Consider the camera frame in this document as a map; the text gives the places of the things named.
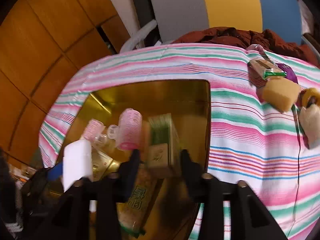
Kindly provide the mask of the pink hair roller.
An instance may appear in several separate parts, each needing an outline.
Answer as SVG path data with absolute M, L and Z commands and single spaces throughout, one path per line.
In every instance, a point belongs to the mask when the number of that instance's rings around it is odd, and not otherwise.
M 130 151 L 139 148 L 142 132 L 142 115 L 139 111 L 127 108 L 118 121 L 118 125 L 110 125 L 107 129 L 109 139 L 115 140 L 116 148 Z
M 95 147 L 104 146 L 108 141 L 108 137 L 104 132 L 105 128 L 106 126 L 102 122 L 91 119 L 80 136 L 80 140 L 88 140 Z

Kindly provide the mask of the small green white box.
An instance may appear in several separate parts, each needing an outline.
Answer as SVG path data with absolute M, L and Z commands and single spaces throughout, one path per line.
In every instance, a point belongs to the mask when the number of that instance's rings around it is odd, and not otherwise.
M 180 140 L 170 113 L 149 118 L 146 166 L 158 178 L 179 177 Z

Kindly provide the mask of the yellow snack bag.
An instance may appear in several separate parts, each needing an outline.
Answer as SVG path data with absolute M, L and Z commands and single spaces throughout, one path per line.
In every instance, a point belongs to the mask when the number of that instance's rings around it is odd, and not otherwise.
M 120 226 L 133 237 L 141 234 L 156 184 L 157 179 L 152 177 L 144 164 L 140 164 L 131 196 L 127 202 L 117 204 Z

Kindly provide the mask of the white foam block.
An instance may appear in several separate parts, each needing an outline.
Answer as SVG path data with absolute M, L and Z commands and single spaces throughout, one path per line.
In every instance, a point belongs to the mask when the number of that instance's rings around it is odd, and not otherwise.
M 86 139 L 77 140 L 64 148 L 62 160 L 64 192 L 82 177 L 93 181 L 92 146 Z

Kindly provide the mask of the yellow sponge block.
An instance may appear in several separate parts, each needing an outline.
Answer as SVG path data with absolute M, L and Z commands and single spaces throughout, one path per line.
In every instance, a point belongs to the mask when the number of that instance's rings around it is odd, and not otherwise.
M 270 79 L 262 91 L 262 99 L 280 112 L 288 112 L 298 100 L 300 85 L 285 79 Z

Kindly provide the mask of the beige cloth bundle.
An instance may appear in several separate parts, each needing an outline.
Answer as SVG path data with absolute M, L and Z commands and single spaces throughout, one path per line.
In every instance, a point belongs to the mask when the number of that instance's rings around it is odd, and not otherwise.
M 308 138 L 309 148 L 317 148 L 320 137 L 319 106 L 312 104 L 308 108 L 302 107 L 299 121 Z

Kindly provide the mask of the purple snack packet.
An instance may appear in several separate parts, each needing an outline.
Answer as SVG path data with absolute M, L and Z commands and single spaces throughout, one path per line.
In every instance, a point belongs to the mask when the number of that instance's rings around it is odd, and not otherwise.
M 297 76 L 295 74 L 295 72 L 292 70 L 291 67 L 289 67 L 288 65 L 284 64 L 284 63 L 276 63 L 276 65 L 286 73 L 286 78 L 288 80 L 291 80 L 292 82 L 298 84 L 298 79 Z

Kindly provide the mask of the yellow knitted sock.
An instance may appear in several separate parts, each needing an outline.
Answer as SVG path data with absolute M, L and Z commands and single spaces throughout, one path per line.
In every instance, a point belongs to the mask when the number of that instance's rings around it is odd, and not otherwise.
M 312 104 L 319 106 L 319 91 L 316 88 L 308 88 L 302 95 L 303 107 L 308 108 Z

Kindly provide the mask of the green cracker packet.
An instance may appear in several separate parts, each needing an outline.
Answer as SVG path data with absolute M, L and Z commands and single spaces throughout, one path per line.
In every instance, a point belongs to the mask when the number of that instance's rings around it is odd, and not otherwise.
M 286 77 L 287 73 L 267 60 L 250 60 L 248 65 L 264 80 Z

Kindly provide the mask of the gold rectangular tray box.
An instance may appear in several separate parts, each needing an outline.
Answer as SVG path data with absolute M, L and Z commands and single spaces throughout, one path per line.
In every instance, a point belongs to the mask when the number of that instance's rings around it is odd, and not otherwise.
M 204 80 L 163 80 L 92 92 L 71 125 L 64 145 L 80 139 L 91 119 L 117 124 L 131 108 L 142 115 L 141 165 L 131 198 L 117 205 L 124 239 L 188 239 L 199 206 L 177 169 L 186 149 L 208 166 L 210 87 Z

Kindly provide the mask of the striped pink green bedsheet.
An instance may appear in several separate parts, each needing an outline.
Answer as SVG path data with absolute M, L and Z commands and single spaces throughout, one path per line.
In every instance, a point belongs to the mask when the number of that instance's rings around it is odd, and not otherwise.
M 227 45 L 181 43 L 105 57 L 79 70 L 39 131 L 53 166 L 76 114 L 98 89 L 142 81 L 201 79 L 210 84 L 208 171 L 248 181 L 288 239 L 305 239 L 319 219 L 319 149 L 308 149 L 297 111 L 279 113 L 258 98 L 264 81 L 248 63 L 259 54 Z

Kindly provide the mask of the grey yellow blue chair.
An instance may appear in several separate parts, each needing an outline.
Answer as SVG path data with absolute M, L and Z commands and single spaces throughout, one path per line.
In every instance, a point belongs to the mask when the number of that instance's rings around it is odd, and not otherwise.
M 297 0 L 133 0 L 140 26 L 156 21 L 156 37 L 170 43 L 212 27 L 274 31 L 285 42 L 302 41 Z

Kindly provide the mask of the dark red jacket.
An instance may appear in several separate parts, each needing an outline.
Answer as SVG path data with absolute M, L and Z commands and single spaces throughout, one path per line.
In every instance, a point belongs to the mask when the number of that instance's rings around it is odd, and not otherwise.
M 316 55 L 308 45 L 285 42 L 270 29 L 259 33 L 251 30 L 238 30 L 233 27 L 213 27 L 202 31 L 189 32 L 176 39 L 174 43 L 213 43 L 242 49 L 257 44 L 261 45 L 267 51 L 283 56 L 295 57 L 317 67 L 319 66 Z

